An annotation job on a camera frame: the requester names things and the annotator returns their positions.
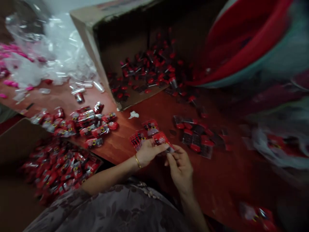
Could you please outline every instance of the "person's right hand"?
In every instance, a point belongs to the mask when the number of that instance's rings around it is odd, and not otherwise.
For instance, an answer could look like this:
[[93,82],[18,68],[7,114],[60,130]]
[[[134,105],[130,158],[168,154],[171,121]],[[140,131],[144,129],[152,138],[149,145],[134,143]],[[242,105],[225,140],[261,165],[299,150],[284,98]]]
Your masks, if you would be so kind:
[[174,153],[167,154],[165,166],[170,166],[171,176],[181,196],[193,195],[193,168],[187,152],[177,145]]

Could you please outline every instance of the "box flap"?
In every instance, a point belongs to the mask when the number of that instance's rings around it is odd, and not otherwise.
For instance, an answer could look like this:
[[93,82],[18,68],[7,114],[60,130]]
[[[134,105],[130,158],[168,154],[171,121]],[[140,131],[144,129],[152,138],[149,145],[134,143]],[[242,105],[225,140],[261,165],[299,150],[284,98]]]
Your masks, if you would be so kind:
[[93,26],[101,21],[108,22],[137,8],[146,10],[161,0],[117,0],[93,6],[83,7],[70,12],[71,17],[86,24],[92,30]]

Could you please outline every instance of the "pink plastic item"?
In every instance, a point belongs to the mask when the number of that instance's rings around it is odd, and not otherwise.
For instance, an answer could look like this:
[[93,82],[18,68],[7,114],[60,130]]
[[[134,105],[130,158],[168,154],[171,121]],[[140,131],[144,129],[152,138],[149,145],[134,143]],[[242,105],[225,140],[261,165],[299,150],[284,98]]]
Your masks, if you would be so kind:
[[32,85],[30,85],[30,86],[28,86],[28,87],[26,88],[27,91],[31,91],[31,90],[33,90],[33,89],[34,89],[34,87],[33,87]]
[[12,84],[14,83],[14,81],[10,81],[10,80],[4,80],[3,84],[8,85],[8,86],[12,86]]
[[12,87],[15,87],[15,88],[18,88],[18,83],[17,83],[17,82],[13,82],[13,83],[11,84],[11,86],[12,86]]

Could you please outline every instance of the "hand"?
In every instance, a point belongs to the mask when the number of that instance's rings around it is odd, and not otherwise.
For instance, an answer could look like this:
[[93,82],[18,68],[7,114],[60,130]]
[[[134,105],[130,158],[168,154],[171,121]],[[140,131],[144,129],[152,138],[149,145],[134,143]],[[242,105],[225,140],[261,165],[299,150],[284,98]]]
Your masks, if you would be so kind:
[[170,165],[171,176],[180,196],[193,196],[193,168],[187,152],[177,145],[174,153],[167,154],[165,166]]
[[140,150],[136,153],[136,157],[143,168],[146,167],[157,154],[166,151],[169,147],[167,143],[157,146],[153,139],[148,139],[142,144]]

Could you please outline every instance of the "cardboard box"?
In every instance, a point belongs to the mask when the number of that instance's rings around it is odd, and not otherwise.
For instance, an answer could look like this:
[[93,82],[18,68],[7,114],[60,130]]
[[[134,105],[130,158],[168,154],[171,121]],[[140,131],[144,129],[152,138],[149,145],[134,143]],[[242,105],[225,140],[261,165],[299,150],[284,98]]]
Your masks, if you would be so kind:
[[[167,32],[172,27],[178,57],[193,62],[225,2],[118,0],[73,10],[70,15],[106,91],[113,98],[106,73],[122,76],[119,61],[126,57],[133,60],[136,53],[146,51],[159,31]],[[131,97],[127,102],[120,104],[115,99],[114,102],[124,110],[161,90],[152,87],[151,93],[140,95],[129,88]]]

